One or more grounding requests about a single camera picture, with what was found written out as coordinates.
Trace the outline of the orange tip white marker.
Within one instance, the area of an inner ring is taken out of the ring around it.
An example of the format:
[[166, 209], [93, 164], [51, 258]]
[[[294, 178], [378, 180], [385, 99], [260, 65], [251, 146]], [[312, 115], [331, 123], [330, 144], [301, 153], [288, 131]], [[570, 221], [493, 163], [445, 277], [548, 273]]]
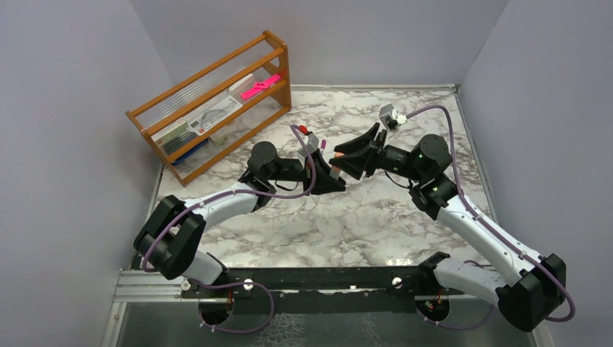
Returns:
[[332, 166], [330, 169], [330, 175], [332, 177], [338, 178], [340, 176], [340, 169], [336, 166]]

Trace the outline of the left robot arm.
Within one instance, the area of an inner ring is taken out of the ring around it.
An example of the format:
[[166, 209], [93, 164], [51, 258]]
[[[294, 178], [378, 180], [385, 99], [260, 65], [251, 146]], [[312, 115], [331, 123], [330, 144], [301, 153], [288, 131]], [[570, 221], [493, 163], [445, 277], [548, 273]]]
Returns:
[[247, 161], [247, 170], [229, 188], [200, 200], [164, 197], [134, 240], [141, 267], [164, 278], [189, 278], [212, 297], [227, 287], [226, 266], [209, 253], [198, 250], [202, 235], [210, 228], [238, 215], [253, 213], [278, 197], [276, 181], [303, 186], [304, 195], [343, 192], [346, 181], [326, 164], [316, 149], [305, 160], [280, 158], [271, 142], [258, 142]]

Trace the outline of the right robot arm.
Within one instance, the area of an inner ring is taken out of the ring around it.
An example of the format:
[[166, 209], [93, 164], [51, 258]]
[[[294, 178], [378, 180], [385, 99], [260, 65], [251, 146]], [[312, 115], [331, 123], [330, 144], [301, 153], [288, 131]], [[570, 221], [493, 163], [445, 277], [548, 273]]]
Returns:
[[438, 252], [419, 265], [418, 287], [426, 294], [451, 288], [498, 308], [515, 328], [531, 332], [565, 301], [566, 264], [544, 257], [514, 239], [484, 215], [445, 174], [453, 159], [445, 139], [427, 134], [407, 151], [386, 144], [387, 132], [370, 130], [334, 149], [330, 164], [354, 179], [377, 169], [407, 178], [417, 208], [467, 241], [493, 266], [470, 266]]

